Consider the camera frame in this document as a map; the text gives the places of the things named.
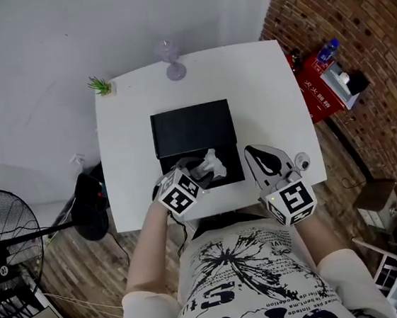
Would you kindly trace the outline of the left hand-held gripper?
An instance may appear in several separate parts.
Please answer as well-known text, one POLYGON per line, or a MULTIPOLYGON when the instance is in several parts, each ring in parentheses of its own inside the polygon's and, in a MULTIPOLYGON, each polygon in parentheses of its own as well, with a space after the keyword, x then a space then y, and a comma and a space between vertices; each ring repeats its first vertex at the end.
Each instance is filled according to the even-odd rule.
POLYGON ((160 177, 152 198, 157 200, 176 216, 184 214, 206 193, 207 189, 217 187, 214 172, 209 172, 199 180, 191 177, 190 172, 200 165, 198 157, 182 157, 172 170, 160 177))

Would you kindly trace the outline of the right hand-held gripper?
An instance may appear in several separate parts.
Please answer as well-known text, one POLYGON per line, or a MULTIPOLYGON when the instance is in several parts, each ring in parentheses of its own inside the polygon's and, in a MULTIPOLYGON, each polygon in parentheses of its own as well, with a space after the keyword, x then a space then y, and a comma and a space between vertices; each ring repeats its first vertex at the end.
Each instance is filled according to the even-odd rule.
POLYGON ((279 223, 290 227, 314 212, 316 196, 286 152, 255 144, 244 148, 244 157, 260 187, 261 204, 279 223))

